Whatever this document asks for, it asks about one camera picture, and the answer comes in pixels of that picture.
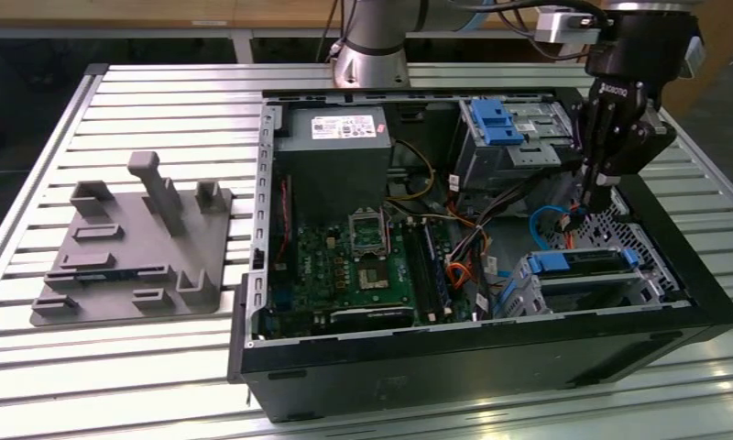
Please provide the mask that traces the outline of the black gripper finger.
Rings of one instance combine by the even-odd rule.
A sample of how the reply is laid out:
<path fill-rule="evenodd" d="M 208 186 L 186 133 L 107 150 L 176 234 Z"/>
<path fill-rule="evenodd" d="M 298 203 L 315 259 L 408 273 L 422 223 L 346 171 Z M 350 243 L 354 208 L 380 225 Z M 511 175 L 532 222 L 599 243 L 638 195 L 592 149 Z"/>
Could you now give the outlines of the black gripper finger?
<path fill-rule="evenodd" d="M 604 162 L 607 183 L 616 183 L 624 175 L 638 174 L 676 140 L 676 128 L 666 122 L 655 109 L 648 109 L 640 120 L 618 136 L 618 150 Z"/>
<path fill-rule="evenodd" d="M 610 192 L 618 179 L 606 173 L 610 157 L 607 141 L 614 129 L 615 103 L 586 103 L 578 120 L 582 163 L 580 205 L 590 214 L 603 212 L 610 205 Z"/>

